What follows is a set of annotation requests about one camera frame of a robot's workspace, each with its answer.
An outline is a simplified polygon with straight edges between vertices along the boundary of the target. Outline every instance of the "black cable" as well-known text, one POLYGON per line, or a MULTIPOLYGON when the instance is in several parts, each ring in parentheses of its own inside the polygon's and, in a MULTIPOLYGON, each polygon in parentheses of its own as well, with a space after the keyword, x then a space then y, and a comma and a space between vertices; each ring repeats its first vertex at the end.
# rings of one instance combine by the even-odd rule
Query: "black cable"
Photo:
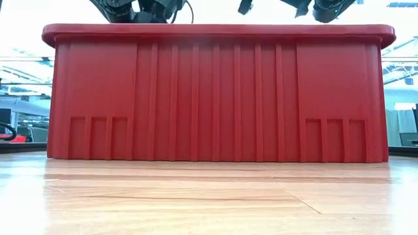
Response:
POLYGON ((172 17, 171 24, 173 24, 173 23, 176 21, 176 18, 177 18, 177 12, 178 12, 178 10, 176 10, 176 11, 174 12, 174 16, 172 17))
POLYGON ((11 140, 14 140, 17 137, 18 133, 10 125, 0 122, 0 127, 4 127, 6 129, 8 129, 12 133, 12 135, 9 136, 9 137, 0 137, 0 140, 11 141, 11 140))
POLYGON ((186 3, 189 5, 190 11, 191 11, 191 23, 193 24, 193 22, 195 21, 195 13, 193 12, 193 7, 189 3, 189 1, 186 1, 186 3))

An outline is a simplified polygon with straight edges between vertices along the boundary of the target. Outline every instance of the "red plastic bin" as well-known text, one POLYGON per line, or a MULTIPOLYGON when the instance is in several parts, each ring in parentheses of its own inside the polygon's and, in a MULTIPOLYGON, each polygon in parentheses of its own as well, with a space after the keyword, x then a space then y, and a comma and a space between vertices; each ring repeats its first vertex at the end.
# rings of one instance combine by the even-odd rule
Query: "red plastic bin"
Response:
POLYGON ((387 25, 47 25, 55 159, 388 161, 387 25))

